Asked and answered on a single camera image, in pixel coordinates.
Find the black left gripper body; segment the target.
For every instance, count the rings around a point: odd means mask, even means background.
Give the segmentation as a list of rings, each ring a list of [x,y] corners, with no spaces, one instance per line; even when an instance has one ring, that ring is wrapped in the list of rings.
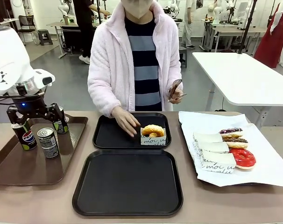
[[[44,106],[45,92],[37,92],[34,95],[12,96],[13,106],[18,108],[18,111],[23,115],[28,115],[28,118],[44,118],[42,114]]]

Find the person's right hand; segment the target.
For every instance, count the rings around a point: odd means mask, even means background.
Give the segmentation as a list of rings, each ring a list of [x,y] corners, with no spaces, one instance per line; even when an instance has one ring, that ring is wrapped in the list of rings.
[[[135,128],[139,127],[140,123],[131,113],[117,106],[113,108],[111,116],[129,136],[134,137],[137,134]]]

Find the person's left hand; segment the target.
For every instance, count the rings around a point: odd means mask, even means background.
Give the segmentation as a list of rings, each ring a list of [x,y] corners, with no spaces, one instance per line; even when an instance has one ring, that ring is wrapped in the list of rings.
[[[169,102],[172,104],[179,104],[182,101],[183,98],[183,91],[177,87],[175,90],[173,88],[170,88],[170,93],[173,93],[172,97],[169,98]]]

